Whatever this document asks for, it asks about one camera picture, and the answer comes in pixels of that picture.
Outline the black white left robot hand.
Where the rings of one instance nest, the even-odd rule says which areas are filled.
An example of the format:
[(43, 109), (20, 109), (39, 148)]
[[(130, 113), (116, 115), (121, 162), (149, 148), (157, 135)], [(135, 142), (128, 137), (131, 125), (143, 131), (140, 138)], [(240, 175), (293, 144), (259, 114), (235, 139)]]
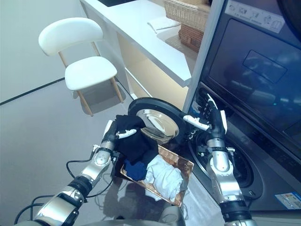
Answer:
[(118, 139), (124, 139), (134, 135), (137, 132), (136, 129), (124, 130), (123, 132), (118, 131), (117, 122), (113, 120), (109, 120), (106, 124), (102, 143), (104, 142), (113, 142), (115, 143)]

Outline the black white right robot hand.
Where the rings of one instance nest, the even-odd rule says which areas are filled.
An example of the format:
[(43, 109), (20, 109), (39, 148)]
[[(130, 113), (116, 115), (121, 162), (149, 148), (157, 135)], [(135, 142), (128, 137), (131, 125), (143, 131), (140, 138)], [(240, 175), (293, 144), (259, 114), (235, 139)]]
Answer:
[(198, 100), (199, 104), (195, 101), (195, 106), (198, 106), (197, 117), (183, 113), (182, 119), (205, 131), (210, 135), (209, 139), (223, 139), (228, 129), (225, 111), (218, 109), (217, 104), (208, 93), (199, 94)]

